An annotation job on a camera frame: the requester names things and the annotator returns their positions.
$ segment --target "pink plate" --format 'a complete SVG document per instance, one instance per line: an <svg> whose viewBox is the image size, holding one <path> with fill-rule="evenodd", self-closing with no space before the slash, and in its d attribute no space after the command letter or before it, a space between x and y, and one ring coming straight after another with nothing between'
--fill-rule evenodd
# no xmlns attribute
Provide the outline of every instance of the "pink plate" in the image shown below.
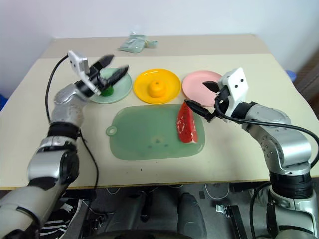
<svg viewBox="0 0 319 239"><path fill-rule="evenodd" d="M222 76L213 71L194 71L183 80L183 91L191 100L199 102L203 106L213 106L216 93L203 85L204 81L218 81Z"/></svg>

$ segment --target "green cutting board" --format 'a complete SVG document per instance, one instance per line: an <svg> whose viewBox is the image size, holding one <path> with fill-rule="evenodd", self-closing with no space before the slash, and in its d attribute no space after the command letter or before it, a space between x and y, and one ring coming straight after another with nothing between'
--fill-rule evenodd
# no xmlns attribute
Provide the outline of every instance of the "green cutting board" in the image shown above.
<svg viewBox="0 0 319 239"><path fill-rule="evenodd" d="M188 157L205 145L204 127L194 114L198 143L182 143L177 134L181 105L131 106L120 110L108 127L111 152L122 160Z"/></svg>

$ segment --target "blue object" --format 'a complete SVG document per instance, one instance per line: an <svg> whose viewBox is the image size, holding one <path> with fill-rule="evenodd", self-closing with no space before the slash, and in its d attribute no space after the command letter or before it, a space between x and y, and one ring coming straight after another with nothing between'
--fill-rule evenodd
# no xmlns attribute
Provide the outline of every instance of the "blue object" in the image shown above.
<svg viewBox="0 0 319 239"><path fill-rule="evenodd" d="M292 82L296 80L297 74L294 71L286 70L286 73L289 75Z"/></svg>
<svg viewBox="0 0 319 239"><path fill-rule="evenodd" d="M3 95L0 95L0 111L2 110L2 108L4 107L7 101L8 99L6 97L4 97Z"/></svg>

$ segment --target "green vegetable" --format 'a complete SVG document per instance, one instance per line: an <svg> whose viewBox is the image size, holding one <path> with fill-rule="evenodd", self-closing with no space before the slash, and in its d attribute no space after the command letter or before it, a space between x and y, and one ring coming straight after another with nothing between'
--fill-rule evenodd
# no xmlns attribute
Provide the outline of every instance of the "green vegetable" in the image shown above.
<svg viewBox="0 0 319 239"><path fill-rule="evenodd" d="M111 94L113 94L113 92L114 92L113 86L110 86L101 92L101 96L110 96Z"/></svg>

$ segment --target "white wall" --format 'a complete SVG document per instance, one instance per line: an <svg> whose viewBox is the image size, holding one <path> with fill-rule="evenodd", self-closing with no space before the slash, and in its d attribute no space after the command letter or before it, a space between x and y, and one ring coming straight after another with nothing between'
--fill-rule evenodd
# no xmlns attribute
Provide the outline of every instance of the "white wall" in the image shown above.
<svg viewBox="0 0 319 239"><path fill-rule="evenodd" d="M0 11L6 96L52 37L253 33L292 70L319 46L318 0L0 0Z"/></svg>

